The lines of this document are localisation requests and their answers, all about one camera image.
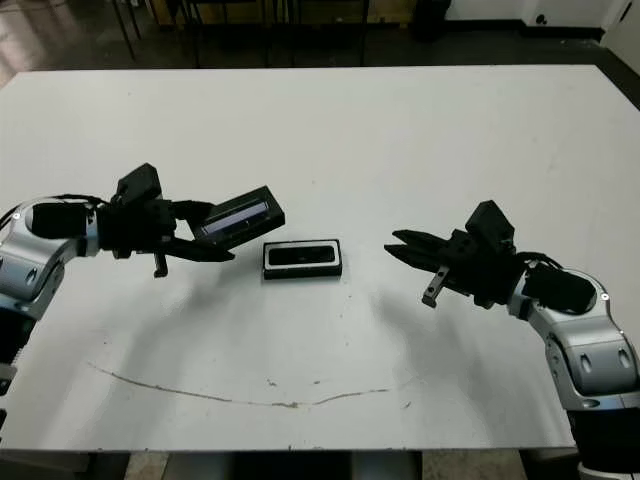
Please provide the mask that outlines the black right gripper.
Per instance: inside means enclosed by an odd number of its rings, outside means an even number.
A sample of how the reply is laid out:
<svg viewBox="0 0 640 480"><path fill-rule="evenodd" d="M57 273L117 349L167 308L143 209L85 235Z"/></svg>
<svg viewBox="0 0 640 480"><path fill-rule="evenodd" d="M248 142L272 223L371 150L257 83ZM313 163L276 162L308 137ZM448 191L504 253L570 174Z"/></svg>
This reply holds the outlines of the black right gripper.
<svg viewBox="0 0 640 480"><path fill-rule="evenodd" d="M409 229L392 235L400 243L385 245L386 252L412 268L435 273L422 297L432 308L444 288L472 296L474 304L485 309L505 305L525 270L510 242L495 248L482 236L462 230L454 230L449 240Z"/></svg>

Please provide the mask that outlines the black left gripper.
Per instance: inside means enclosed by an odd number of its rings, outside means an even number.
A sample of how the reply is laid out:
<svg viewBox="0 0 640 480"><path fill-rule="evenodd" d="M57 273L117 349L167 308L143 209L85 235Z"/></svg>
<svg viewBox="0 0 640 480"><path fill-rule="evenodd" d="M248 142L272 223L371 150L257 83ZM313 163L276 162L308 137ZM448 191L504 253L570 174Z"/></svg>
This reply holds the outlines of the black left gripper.
<svg viewBox="0 0 640 480"><path fill-rule="evenodd" d="M153 254L155 278L168 275L166 255L193 262L231 261L235 255L217 245L174 238L176 219L201 224L214 207L202 201L164 199L106 204L97 212L99 248L111 251L116 259L127 259L133 252Z"/></svg>

